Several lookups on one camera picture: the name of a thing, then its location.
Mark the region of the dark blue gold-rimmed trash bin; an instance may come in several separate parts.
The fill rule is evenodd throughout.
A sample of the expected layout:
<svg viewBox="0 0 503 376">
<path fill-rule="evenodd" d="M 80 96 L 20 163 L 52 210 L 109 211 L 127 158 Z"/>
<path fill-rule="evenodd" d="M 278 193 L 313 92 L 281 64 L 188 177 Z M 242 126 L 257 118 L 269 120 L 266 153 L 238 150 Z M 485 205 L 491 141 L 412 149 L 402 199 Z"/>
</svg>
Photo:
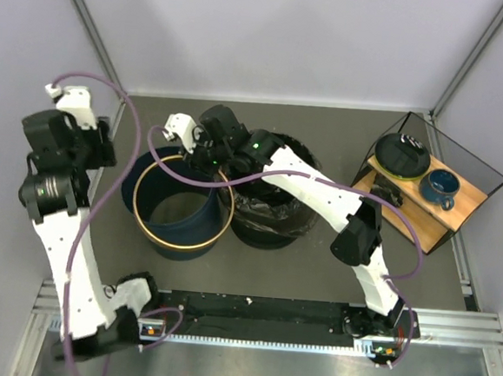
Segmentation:
<svg viewBox="0 0 503 376">
<path fill-rule="evenodd" d="M 150 153 L 138 157 L 121 186 L 124 206 L 164 242 L 149 242 L 161 257 L 195 260 L 214 246 L 209 240 L 222 231 L 228 215 L 215 188 L 186 185 L 153 168 L 153 162 Z"/>
</svg>

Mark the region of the black bin liner bucket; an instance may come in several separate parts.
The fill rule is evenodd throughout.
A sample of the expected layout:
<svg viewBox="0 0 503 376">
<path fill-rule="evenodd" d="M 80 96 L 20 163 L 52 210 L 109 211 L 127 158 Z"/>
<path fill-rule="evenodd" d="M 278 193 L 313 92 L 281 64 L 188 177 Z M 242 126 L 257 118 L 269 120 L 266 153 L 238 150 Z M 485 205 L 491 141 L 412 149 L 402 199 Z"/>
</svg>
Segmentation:
<svg viewBox="0 0 503 376">
<path fill-rule="evenodd" d="M 261 179 L 236 186 L 234 194 L 230 227 L 250 247 L 284 248 L 309 233 L 319 220 L 306 204 Z"/>
</svg>

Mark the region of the black trash bag roll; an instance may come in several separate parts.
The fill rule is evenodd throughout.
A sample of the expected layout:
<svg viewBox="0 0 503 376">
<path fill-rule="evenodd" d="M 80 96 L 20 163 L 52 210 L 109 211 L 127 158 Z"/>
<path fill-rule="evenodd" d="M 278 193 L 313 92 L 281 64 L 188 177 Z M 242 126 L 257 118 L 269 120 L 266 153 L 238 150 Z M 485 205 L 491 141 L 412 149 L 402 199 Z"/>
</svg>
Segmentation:
<svg viewBox="0 0 503 376">
<path fill-rule="evenodd" d="M 375 174 L 371 194 L 391 203 L 395 208 L 400 208 L 404 203 L 401 191 L 380 173 Z"/>
</svg>

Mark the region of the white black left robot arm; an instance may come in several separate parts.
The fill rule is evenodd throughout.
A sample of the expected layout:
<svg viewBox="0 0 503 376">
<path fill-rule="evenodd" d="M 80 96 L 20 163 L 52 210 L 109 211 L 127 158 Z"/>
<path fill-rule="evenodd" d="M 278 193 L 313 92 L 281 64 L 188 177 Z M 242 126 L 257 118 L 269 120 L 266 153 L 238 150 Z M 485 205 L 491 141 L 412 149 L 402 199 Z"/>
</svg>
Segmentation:
<svg viewBox="0 0 503 376">
<path fill-rule="evenodd" d="M 90 360 L 137 345 L 140 315 L 162 304 L 149 273 L 123 277 L 107 297 L 89 232 L 88 171 L 116 165 L 109 123 L 43 110 L 23 119 L 31 151 L 18 192 L 49 260 L 61 310 L 57 360 Z"/>
</svg>

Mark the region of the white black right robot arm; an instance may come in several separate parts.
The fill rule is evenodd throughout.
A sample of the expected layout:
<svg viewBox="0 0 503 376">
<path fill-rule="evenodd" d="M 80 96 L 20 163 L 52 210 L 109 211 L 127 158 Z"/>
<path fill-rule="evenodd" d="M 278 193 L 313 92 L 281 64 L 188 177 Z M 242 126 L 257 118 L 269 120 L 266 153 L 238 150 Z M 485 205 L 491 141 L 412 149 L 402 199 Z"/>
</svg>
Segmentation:
<svg viewBox="0 0 503 376">
<path fill-rule="evenodd" d="M 221 104 L 206 110 L 198 120 L 170 119 L 167 128 L 182 138 L 183 153 L 191 166 L 208 173 L 222 167 L 233 169 L 238 174 L 231 182 L 234 186 L 263 181 L 314 210 L 336 230 L 329 249 L 353 269 L 366 301 L 366 313 L 347 321 L 356 336 L 387 334 L 400 325 L 406 302 L 393 284 L 382 250 L 385 201 L 329 180 L 276 133 L 247 130 Z"/>
</svg>

